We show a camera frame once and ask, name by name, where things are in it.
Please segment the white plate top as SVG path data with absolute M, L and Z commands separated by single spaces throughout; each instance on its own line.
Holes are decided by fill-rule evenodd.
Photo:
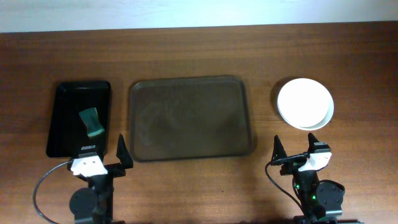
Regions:
M 296 78 L 280 89 L 277 109 L 289 125 L 313 131 L 331 121 L 335 106 L 324 85 L 309 78 Z

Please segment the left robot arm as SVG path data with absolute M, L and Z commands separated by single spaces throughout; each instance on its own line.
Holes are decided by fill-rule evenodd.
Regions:
M 85 153 L 72 160 L 70 171 L 88 186 L 77 190 L 70 199 L 70 211 L 74 222 L 112 223 L 114 179 L 124 177 L 133 168 L 122 134 L 119 135 L 116 150 L 118 163 L 104 165 L 95 152 Z

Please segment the green cleaning sponge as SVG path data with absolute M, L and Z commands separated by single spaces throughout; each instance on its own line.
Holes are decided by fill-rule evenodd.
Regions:
M 88 108 L 79 112 L 79 117 L 83 121 L 86 127 L 86 134 L 90 139 L 105 132 L 104 127 L 100 123 L 96 108 Z

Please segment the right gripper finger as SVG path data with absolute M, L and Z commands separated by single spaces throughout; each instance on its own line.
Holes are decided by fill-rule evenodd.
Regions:
M 275 135 L 271 164 L 283 164 L 286 163 L 286 161 L 287 161 L 287 154 L 284 150 L 284 147 L 278 135 Z
M 319 140 L 312 133 L 308 133 L 308 152 L 315 152 L 319 143 Z

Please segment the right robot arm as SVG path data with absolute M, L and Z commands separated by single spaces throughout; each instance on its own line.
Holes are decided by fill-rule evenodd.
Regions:
M 320 180 L 318 171 L 324 169 L 330 159 L 331 148 L 308 134 L 308 150 L 293 156 L 286 154 L 278 136 L 274 136 L 271 161 L 265 166 L 266 176 L 281 192 L 290 197 L 302 214 L 293 217 L 294 223 L 338 223 L 343 213 L 341 204 L 345 187 L 332 180 Z M 292 176 L 291 195 L 280 187 L 268 173 L 269 166 L 279 166 L 280 175 Z

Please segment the pale blue plate bottom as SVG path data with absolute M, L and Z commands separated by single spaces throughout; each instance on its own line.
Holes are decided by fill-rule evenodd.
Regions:
M 280 115 L 292 126 L 309 128 L 326 117 L 330 99 L 328 91 L 281 91 L 277 107 Z

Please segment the white plate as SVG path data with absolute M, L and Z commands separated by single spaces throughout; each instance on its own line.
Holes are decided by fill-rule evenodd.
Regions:
M 309 78 L 296 78 L 280 89 L 277 109 L 289 125 L 313 131 L 331 121 L 335 106 L 324 85 Z
M 333 98 L 331 96 L 330 104 L 329 104 L 329 110 L 327 112 L 326 117 L 323 119 L 322 122 L 318 123 L 316 126 L 312 126 L 312 127 L 309 127 L 309 128 L 297 128 L 295 126 L 292 126 L 291 124 L 289 124 L 289 125 L 291 125 L 294 128 L 297 128 L 297 129 L 300 129 L 300 130 L 304 130 L 304 131 L 314 131 L 314 130 L 323 128 L 324 126 L 326 126 L 331 121 L 331 119 L 333 117 L 334 109 L 335 109 L 335 106 L 334 106 Z

